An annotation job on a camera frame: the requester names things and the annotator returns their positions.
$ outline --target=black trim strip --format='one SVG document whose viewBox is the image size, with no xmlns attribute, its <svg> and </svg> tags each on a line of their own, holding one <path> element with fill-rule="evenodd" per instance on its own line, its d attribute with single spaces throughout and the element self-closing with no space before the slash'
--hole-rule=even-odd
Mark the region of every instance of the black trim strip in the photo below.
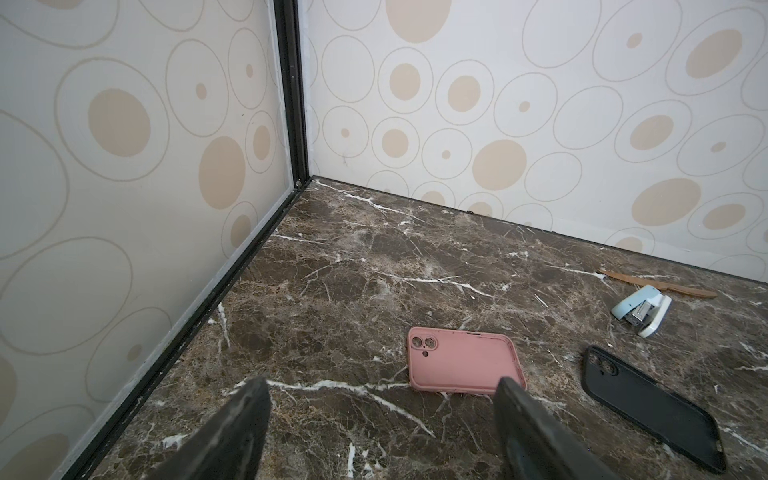
<svg viewBox="0 0 768 480">
<path fill-rule="evenodd" d="M 299 9 L 296 0 L 274 0 L 274 5 L 277 47 L 280 51 L 280 70 L 283 73 L 283 100 L 286 106 L 288 147 L 293 168 L 293 180 L 297 182 L 295 183 L 296 187 L 300 187 L 310 180 L 310 165 L 306 150 Z"/>
<path fill-rule="evenodd" d="M 256 235 L 245 252 L 240 255 L 237 262 L 227 271 L 221 281 L 208 294 L 201 305 L 195 310 L 187 323 L 161 353 L 149 370 L 141 377 L 131 393 L 121 403 L 117 410 L 107 420 L 101 430 L 91 440 L 85 450 L 74 461 L 72 466 L 64 473 L 63 480 L 75 480 L 88 478 L 98 467 L 101 460 L 109 453 L 112 446 L 120 438 L 120 435 L 131 423 L 149 395 L 160 384 L 162 379 L 173 367 L 181 353 L 189 346 L 192 339 L 200 331 L 200 328 L 210 316 L 211 312 L 219 305 L 221 300 L 230 291 L 230 288 L 240 278 L 240 274 L 250 264 L 270 235 L 277 228 L 280 221 L 286 216 L 288 210 L 299 199 L 304 188 L 294 189 L 288 198 L 280 205 L 280 208 L 266 222 L 264 228 Z"/>
</svg>

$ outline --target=beige polka dot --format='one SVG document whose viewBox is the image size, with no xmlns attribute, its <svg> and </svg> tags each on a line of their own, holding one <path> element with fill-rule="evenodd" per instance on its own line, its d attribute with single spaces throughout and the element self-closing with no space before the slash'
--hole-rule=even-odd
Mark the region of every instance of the beige polka dot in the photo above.
<svg viewBox="0 0 768 480">
<path fill-rule="evenodd" d="M 230 137 L 211 141 L 200 159 L 200 192 L 213 208 L 227 208 L 240 196 L 245 183 L 245 157 Z"/>
<path fill-rule="evenodd" d="M 149 142 L 147 111 L 141 102 L 124 90 L 110 88 L 91 100 L 88 127 L 96 142 L 119 157 L 133 157 Z"/>
<path fill-rule="evenodd" d="M 125 359 L 128 362 L 133 362 L 135 359 L 139 358 L 139 353 L 141 353 L 141 345 L 134 345 L 130 350 L 128 350 L 128 354 L 125 356 Z"/>
<path fill-rule="evenodd" d="M 456 111 L 468 111 L 480 100 L 480 84 L 475 77 L 462 75 L 448 88 L 448 104 Z"/>
<path fill-rule="evenodd" d="M 83 0 L 38 0 L 38 2 L 59 10 L 70 10 L 80 5 Z"/>
<path fill-rule="evenodd" d="M 194 90 L 197 93 L 197 97 L 201 100 L 205 100 L 205 97 L 208 96 L 208 89 L 203 84 L 197 84 Z"/>
<path fill-rule="evenodd" d="M 469 207 L 469 211 L 478 215 L 485 215 L 490 217 L 493 214 L 493 209 L 486 202 L 477 202 Z"/>
<path fill-rule="evenodd" d="M 451 0 L 386 0 L 386 15 L 392 30 L 405 41 L 421 43 L 437 35 Z"/>
<path fill-rule="evenodd" d="M 0 356 L 0 425 L 16 398 L 16 372 L 11 363 Z"/>
<path fill-rule="evenodd" d="M 632 204 L 632 218 L 657 227 L 679 220 L 699 203 L 701 188 L 687 178 L 672 178 L 651 185 Z"/>
<path fill-rule="evenodd" d="M 722 71 L 739 55 L 741 43 L 738 30 L 716 31 L 691 51 L 685 72 L 692 78 L 706 78 Z"/>
<path fill-rule="evenodd" d="M 616 242 L 616 247 L 632 250 L 633 252 L 642 252 L 643 242 L 637 237 L 625 237 Z"/>
<path fill-rule="evenodd" d="M 629 143 L 637 150 L 650 150 L 661 145 L 672 134 L 674 122 L 667 115 L 646 118 L 632 130 Z"/>
<path fill-rule="evenodd" d="M 389 90 L 400 100 L 410 100 L 419 93 L 422 85 L 419 70 L 410 63 L 396 66 L 389 76 Z"/>
<path fill-rule="evenodd" d="M 512 140 L 497 140 L 485 145 L 475 156 L 472 174 L 475 181 L 488 190 L 512 186 L 525 171 L 525 150 Z"/>
<path fill-rule="evenodd" d="M 242 242 L 250 235 L 250 218 L 246 215 L 240 215 L 232 223 L 232 230 L 230 232 L 230 241 L 232 247 L 238 248 Z"/>
<path fill-rule="evenodd" d="M 431 204 L 438 204 L 445 206 L 445 197 L 442 196 L 440 192 L 435 192 L 434 190 L 429 191 L 422 195 L 422 200 L 425 202 L 429 202 Z"/>
<path fill-rule="evenodd" d="M 746 215 L 746 208 L 741 204 L 720 205 L 713 208 L 701 222 L 710 230 L 722 230 L 732 227 L 741 221 Z"/>
<path fill-rule="evenodd" d="M 641 41 L 643 41 L 643 34 L 641 34 L 640 32 L 633 33 L 627 39 L 627 48 L 636 48 Z"/>
<path fill-rule="evenodd" d="M 47 435 L 25 446 L 0 470 L 0 478 L 48 480 L 69 451 L 66 435 Z"/>
<path fill-rule="evenodd" d="M 270 137 L 270 131 L 263 125 L 259 125 L 256 131 L 253 133 L 253 154 L 259 160 L 264 160 L 267 155 L 270 154 L 270 147 L 272 145 L 272 138 Z"/>
<path fill-rule="evenodd" d="M 408 151 L 408 137 L 402 130 L 388 130 L 382 137 L 382 148 L 390 157 L 400 158 Z"/>
</svg>

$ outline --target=wall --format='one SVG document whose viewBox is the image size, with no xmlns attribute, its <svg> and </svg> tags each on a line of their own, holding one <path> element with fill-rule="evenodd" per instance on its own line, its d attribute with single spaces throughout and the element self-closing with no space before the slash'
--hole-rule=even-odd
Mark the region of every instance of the wall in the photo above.
<svg viewBox="0 0 768 480">
<path fill-rule="evenodd" d="M 76 455 L 286 196 L 271 15 L 0 5 L 0 478 Z"/>
<path fill-rule="evenodd" d="M 308 0 L 311 171 L 768 281 L 768 4 Z"/>
</svg>

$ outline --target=stapler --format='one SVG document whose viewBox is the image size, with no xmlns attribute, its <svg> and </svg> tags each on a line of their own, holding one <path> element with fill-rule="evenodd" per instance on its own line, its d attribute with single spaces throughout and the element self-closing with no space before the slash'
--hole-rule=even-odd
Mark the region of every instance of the stapler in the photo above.
<svg viewBox="0 0 768 480">
<path fill-rule="evenodd" d="M 661 325 L 664 315 L 669 310 L 672 299 L 650 285 L 620 301 L 611 309 L 611 314 L 619 320 L 627 320 L 640 327 L 637 334 L 643 338 L 653 335 Z"/>
</svg>

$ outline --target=brown marble surface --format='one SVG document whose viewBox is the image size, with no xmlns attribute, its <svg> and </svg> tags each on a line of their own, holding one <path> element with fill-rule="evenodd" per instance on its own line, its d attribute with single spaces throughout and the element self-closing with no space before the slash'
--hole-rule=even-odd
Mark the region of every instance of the brown marble surface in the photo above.
<svg viewBox="0 0 768 480">
<path fill-rule="evenodd" d="M 609 309 L 636 287 L 597 268 L 718 290 L 672 293 L 648 339 Z M 718 478 L 581 389 L 602 346 L 711 413 L 719 478 L 768 478 L 768 289 L 611 247 L 315 180 L 93 478 L 141 478 L 241 380 L 272 381 L 258 478 L 501 478 L 488 397 L 408 387 L 411 326 L 504 333 L 528 391 L 623 478 Z"/>
</svg>

